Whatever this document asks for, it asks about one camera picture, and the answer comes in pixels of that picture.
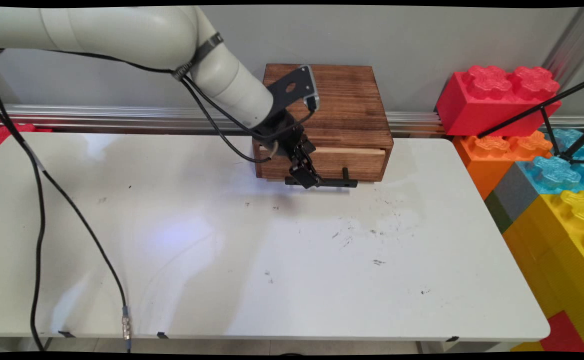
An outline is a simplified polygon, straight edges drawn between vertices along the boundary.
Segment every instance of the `white table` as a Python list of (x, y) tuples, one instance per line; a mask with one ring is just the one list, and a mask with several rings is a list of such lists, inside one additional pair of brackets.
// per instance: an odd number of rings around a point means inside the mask
[[(216, 136), (24, 133), (121, 278), (136, 338), (525, 342), (550, 328), (461, 159), (395, 139), (382, 182), (255, 177)], [(246, 136), (231, 136), (250, 154)], [(121, 336), (112, 276), (43, 178), (41, 337)], [(29, 336), (38, 203), (0, 146), (0, 337)]]

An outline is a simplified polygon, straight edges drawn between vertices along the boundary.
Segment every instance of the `wooden box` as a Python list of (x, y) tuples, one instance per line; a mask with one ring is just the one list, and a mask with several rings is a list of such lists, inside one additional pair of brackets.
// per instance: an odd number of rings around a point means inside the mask
[[(314, 168), (323, 178), (343, 177), (361, 182), (383, 180), (394, 140), (371, 66), (311, 65), (321, 101), (319, 110), (303, 123), (316, 151), (310, 154)], [(263, 84), (269, 86), (298, 64), (267, 64)], [(287, 107), (295, 119), (307, 115), (303, 100)], [(256, 158), (269, 151), (252, 140)], [(257, 178), (283, 180), (290, 162), (284, 156), (256, 164)]]

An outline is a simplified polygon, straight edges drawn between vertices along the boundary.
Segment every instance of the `drawer front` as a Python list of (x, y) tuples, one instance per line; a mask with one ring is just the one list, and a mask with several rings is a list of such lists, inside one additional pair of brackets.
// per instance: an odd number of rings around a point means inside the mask
[[(258, 158), (264, 159), (269, 150), (258, 146)], [(312, 164), (323, 178), (342, 179), (344, 167), (349, 171), (349, 178), (361, 182), (380, 182), (383, 179), (385, 150), (381, 148), (338, 148), (317, 147), (310, 153)], [(257, 164), (257, 177), (283, 180), (290, 176), (290, 162), (284, 156), (275, 156), (272, 160)]]

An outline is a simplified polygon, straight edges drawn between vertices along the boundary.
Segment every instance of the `green lego block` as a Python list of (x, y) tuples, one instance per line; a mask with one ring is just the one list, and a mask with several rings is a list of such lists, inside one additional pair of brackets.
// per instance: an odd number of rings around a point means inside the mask
[(507, 216), (507, 212), (500, 203), (500, 200), (498, 200), (498, 196), (495, 194), (495, 192), (491, 192), (488, 195), (488, 197), (485, 199), (485, 205), (488, 207), (488, 210), (490, 210), (490, 214), (494, 219), (498, 230), (500, 230), (500, 233), (504, 233), (505, 230), (507, 230), (509, 226), (512, 225), (512, 219)]

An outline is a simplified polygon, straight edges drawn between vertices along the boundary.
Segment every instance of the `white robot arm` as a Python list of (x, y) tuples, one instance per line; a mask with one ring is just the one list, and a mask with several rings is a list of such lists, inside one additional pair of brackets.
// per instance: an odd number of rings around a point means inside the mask
[[(317, 185), (314, 146), (285, 107), (303, 98), (310, 114), (318, 94), (308, 65), (265, 87), (228, 50), (198, 6), (0, 7), (0, 50), (30, 48), (106, 55), (193, 82), (264, 146), (290, 159), (290, 174)], [(294, 83), (294, 89), (286, 89)]]
[[(93, 53), (153, 69), (186, 64), (215, 33), (198, 6), (0, 7), (0, 49)], [(192, 67), (191, 77), (248, 128), (272, 107), (272, 94), (223, 43)]]

